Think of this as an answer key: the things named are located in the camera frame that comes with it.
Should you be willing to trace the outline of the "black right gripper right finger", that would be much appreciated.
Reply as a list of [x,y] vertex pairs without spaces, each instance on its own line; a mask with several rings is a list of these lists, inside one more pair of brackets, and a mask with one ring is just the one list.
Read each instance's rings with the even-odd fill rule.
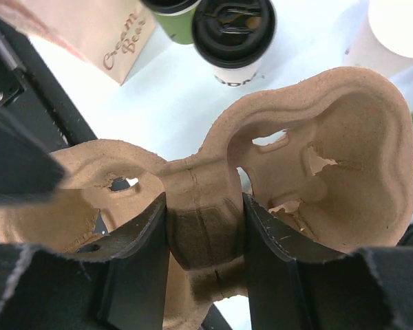
[[344,254],[244,195],[254,329],[413,329],[413,246]]

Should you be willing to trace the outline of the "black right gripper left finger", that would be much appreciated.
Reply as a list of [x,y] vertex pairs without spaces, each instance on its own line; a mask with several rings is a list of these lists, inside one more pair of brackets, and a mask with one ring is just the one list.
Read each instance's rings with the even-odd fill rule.
[[166,199],[76,253],[0,244],[0,329],[161,329]]

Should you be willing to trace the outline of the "printed paper takeout bag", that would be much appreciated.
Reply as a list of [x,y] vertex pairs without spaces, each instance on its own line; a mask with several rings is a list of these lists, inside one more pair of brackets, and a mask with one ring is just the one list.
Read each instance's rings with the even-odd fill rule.
[[123,84],[154,28],[140,1],[0,1],[0,17]]

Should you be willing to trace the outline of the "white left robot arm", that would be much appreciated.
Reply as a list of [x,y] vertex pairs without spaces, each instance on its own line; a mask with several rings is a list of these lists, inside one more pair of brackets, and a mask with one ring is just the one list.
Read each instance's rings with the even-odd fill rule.
[[28,38],[0,19],[0,206],[48,200],[66,176],[51,152],[95,139]]

